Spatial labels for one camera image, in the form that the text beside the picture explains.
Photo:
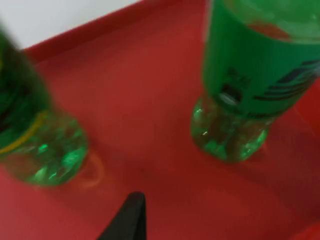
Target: green label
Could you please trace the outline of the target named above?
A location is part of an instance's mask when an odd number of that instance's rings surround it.
[[[222,107],[244,118],[272,118],[293,106],[319,75],[319,44],[272,39],[215,0],[203,81]]]
[[[0,149],[16,141],[48,105],[39,77],[0,33]]]

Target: bottle base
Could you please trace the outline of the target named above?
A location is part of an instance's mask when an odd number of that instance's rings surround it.
[[[237,163],[264,144],[271,122],[239,118],[205,96],[193,110],[191,136],[204,152],[226,163]]]

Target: plastic bottle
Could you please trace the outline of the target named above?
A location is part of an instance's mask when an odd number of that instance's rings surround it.
[[[54,186],[73,177],[87,153],[77,122],[55,109],[26,57],[0,31],[0,163],[14,177]]]
[[[191,135],[240,162],[320,75],[320,1],[215,0],[212,9]]]

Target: red table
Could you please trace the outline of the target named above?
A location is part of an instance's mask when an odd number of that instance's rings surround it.
[[[132,191],[146,195],[150,240],[286,240],[317,223],[317,86],[247,162],[193,144],[204,12],[201,0],[143,1],[27,51],[98,157],[57,188],[2,172],[1,239],[93,240]]]

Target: red surface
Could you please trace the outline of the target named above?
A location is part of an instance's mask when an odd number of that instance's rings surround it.
[[[193,144],[203,12],[202,1],[180,1],[38,65],[103,167],[91,157],[52,189],[0,174],[1,239],[92,240],[132,191],[146,195],[150,240],[286,240],[318,222],[320,140],[306,118],[315,98],[277,120],[247,162],[226,165]]]

